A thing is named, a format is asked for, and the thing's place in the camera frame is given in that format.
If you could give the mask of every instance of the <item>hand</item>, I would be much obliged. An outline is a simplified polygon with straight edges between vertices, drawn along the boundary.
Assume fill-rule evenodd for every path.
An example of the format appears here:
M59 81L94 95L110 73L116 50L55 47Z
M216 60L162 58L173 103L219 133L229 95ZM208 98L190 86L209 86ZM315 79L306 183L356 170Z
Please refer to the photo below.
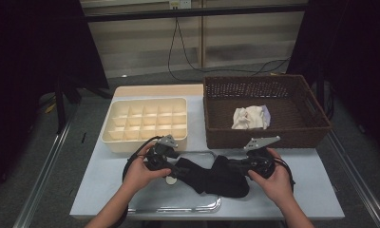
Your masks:
M143 163L144 155L149 148L154 144L151 142L147 144L138 154L138 158L135 159L127 170L125 175L123 186L126 189L131 190L133 193L138 192L144 188L149 182L156 178L162 178L170 174L171 170L168 168L150 171Z
M281 158L272 148L267 150L275 157ZM253 170L248 171L249 176L261 186L267 197L272 200L277 206L288 203L289 200L295 200L292 188L290 185L290 177L287 170L279 165L275 165L275 171L269 179L262 178Z

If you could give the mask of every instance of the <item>gray floor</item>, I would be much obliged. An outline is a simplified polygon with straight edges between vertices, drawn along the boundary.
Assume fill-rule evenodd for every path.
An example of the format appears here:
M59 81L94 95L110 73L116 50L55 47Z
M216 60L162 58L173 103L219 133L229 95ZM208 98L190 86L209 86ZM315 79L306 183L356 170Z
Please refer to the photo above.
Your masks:
M267 65L272 68L278 63ZM237 68L258 70L261 66L237 66ZM276 71L283 71L286 66ZM248 75L246 72L221 71L202 73L195 70L175 71L181 79L202 79L207 74ZM168 85L189 83L172 79L168 73L158 73L128 78L110 79L109 93L117 86L132 85ZM82 102L71 119L71 128L58 155L46 189L37 204L30 227L81 227L87 221L77 220L69 215L75 194L86 171L86 166L99 136L110 100L100 98L86 90L80 90ZM380 202L380 151L371 135L363 134L353 117L343 104L335 99L332 118L333 131L341 141L348 156L353 161L363 180ZM0 184L0 227L12 227L29 196L29 192L41 172L47 159L57 130L55 111L48 114L44 109L38 110L38 119L32 128L30 140L25 152L10 170L6 182ZM325 138L317 147L334 191L346 215L345 218L328 221L315 221L316 227L376 227L366 204L361 200L343 165L335 154L329 138ZM267 227L257 221L233 222L230 227ZM124 227L142 227L140 221L126 221ZM202 227L199 222L166 222L164 227Z

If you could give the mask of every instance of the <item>forearm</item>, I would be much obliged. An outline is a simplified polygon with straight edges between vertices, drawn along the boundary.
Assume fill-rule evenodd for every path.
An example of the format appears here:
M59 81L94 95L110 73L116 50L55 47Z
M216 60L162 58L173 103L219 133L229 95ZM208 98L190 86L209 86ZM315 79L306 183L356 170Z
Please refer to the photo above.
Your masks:
M122 184L115 195L86 227L109 227L113 225L122 216L135 193L133 189Z
M284 216L289 228L311 228L314 227L311 221L303 213L295 199L290 199L287 202L278 205Z

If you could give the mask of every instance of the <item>white cloth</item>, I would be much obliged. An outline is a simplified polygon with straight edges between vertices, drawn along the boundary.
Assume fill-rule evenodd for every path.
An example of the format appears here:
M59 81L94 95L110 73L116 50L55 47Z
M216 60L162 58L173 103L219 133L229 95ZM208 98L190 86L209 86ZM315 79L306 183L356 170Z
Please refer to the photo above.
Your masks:
M270 113L265 105L241 107L235 110L232 129L267 129L270 120Z

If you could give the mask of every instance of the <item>person's right hand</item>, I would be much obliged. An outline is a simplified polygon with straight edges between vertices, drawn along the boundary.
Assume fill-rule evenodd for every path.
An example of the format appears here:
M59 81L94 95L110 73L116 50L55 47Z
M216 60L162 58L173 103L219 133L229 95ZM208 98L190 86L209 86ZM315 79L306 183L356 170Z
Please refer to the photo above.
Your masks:
M275 157L281 158L272 148L267 150ZM269 179L262 178L253 170L248 171L249 176L261 186L267 197L272 200L277 206L284 205L294 199L294 194L290 185L290 177L287 170L279 165L275 165L275 171Z

